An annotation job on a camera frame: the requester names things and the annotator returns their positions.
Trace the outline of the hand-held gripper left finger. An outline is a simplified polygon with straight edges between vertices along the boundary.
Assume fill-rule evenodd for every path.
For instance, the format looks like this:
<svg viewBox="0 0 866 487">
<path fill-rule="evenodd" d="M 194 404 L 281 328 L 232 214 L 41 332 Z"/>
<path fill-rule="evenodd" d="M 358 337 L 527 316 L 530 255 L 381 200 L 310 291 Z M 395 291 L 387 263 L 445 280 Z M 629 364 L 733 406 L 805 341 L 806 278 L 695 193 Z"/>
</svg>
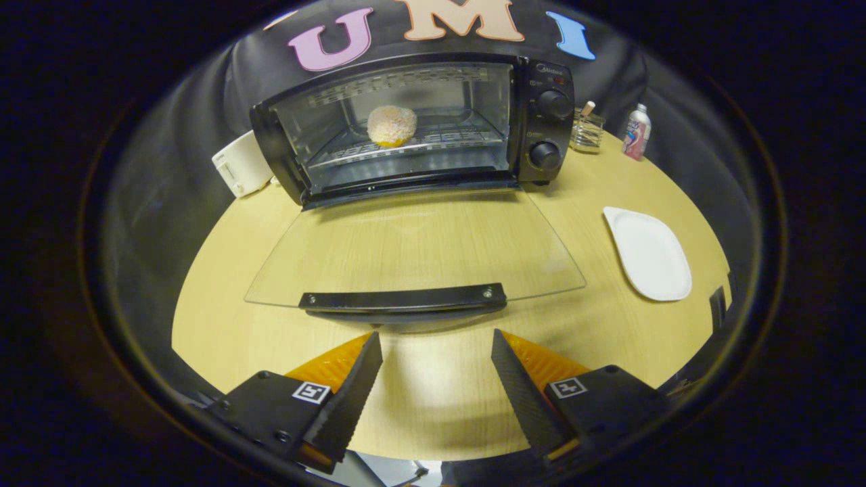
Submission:
<svg viewBox="0 0 866 487">
<path fill-rule="evenodd" d="M 355 434 L 383 363 L 373 331 L 288 373 L 262 370 L 205 411 L 278 459 L 332 473 Z"/>
</svg>

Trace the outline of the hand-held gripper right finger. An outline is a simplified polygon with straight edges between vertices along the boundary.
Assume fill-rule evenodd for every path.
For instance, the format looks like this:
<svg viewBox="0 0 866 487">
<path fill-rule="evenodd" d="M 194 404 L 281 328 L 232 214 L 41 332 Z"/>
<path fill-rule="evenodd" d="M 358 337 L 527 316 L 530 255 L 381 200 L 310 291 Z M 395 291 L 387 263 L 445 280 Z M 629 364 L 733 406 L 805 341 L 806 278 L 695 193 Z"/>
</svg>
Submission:
<svg viewBox="0 0 866 487">
<path fill-rule="evenodd" d="M 531 451 L 550 467 L 608 457 L 673 407 L 624 368 L 590 369 L 502 329 L 490 358 Z"/>
</svg>

